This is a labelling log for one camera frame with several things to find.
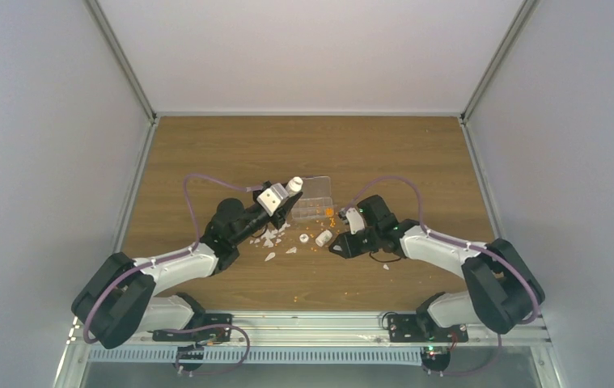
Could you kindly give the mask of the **capped white pill bottle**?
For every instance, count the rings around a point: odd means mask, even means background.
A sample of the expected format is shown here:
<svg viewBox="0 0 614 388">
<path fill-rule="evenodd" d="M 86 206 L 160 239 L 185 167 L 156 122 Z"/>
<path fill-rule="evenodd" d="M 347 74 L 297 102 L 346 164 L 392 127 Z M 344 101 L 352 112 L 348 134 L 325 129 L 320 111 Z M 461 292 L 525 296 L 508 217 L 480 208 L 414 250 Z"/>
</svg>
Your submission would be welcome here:
<svg viewBox="0 0 614 388">
<path fill-rule="evenodd" d="M 303 179 L 295 176 L 285 185 L 285 187 L 289 196 L 295 196 L 303 189 Z"/>
</svg>

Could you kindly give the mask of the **clear plastic pill organizer box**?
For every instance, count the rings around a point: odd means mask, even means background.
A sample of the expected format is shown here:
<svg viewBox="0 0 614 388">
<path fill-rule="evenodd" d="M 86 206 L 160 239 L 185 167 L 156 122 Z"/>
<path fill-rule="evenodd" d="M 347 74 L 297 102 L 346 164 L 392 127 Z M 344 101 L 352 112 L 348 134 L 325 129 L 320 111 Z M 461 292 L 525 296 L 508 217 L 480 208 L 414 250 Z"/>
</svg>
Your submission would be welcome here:
<svg viewBox="0 0 614 388">
<path fill-rule="evenodd" d="M 330 177 L 321 175 L 303 178 L 302 193 L 291 210 L 293 220 L 324 220 L 334 216 Z"/>
</svg>

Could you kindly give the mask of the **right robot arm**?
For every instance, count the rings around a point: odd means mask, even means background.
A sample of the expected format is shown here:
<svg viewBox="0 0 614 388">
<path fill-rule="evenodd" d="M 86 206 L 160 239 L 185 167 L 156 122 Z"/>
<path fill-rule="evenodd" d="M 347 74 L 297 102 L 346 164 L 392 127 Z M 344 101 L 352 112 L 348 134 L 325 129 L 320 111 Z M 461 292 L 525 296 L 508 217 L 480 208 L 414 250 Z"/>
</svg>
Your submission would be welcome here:
<svg viewBox="0 0 614 388">
<path fill-rule="evenodd" d="M 384 251 L 431 264 L 465 283 L 460 293 L 436 293 L 416 309 L 416 325 L 428 338 L 437 329 L 479 323 L 505 335 L 540 316 L 544 290 L 507 240 L 471 242 L 442 234 L 419 221 L 400 221 L 381 196 L 341 213 L 349 230 L 328 249 L 343 259 Z"/>
</svg>

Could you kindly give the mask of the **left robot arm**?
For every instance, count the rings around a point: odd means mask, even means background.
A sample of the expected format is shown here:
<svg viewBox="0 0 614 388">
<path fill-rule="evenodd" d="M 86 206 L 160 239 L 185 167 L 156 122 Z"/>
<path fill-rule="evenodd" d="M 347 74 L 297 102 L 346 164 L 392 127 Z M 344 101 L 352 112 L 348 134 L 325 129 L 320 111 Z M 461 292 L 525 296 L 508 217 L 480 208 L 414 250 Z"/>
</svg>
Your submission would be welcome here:
<svg viewBox="0 0 614 388">
<path fill-rule="evenodd" d="M 205 310 L 186 293 L 160 293 L 186 281 L 227 270 L 239 258 L 239 245 L 267 226 L 282 228 L 302 196 L 303 179 L 266 182 L 248 187 L 253 204 L 237 198 L 222 200 L 194 242 L 177 251 L 131 259 L 111 254 L 71 305 L 83 325 L 86 343 L 106 349 L 121 346 L 133 335 L 187 335 L 203 322 Z"/>
</svg>

